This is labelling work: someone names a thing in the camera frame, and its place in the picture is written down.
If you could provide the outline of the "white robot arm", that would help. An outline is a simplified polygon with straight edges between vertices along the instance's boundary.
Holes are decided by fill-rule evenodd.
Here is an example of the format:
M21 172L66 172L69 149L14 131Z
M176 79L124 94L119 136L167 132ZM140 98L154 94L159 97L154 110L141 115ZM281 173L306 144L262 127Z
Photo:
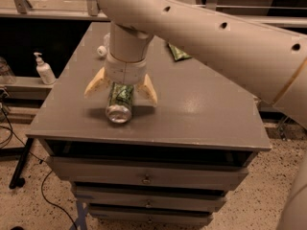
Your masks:
M158 36L307 128L307 36L176 0L98 0L111 22L105 66L86 87L136 85L157 101L146 72Z

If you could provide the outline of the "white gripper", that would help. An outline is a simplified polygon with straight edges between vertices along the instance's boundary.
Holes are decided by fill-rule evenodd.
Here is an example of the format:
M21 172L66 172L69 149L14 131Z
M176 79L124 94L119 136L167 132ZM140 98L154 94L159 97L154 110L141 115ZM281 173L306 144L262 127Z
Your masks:
M147 73L146 60L126 62L115 58L111 53L106 56L105 67L102 67L84 90L86 97L100 88L106 89L110 83L136 85L137 92L152 106L157 106L157 95L151 78Z

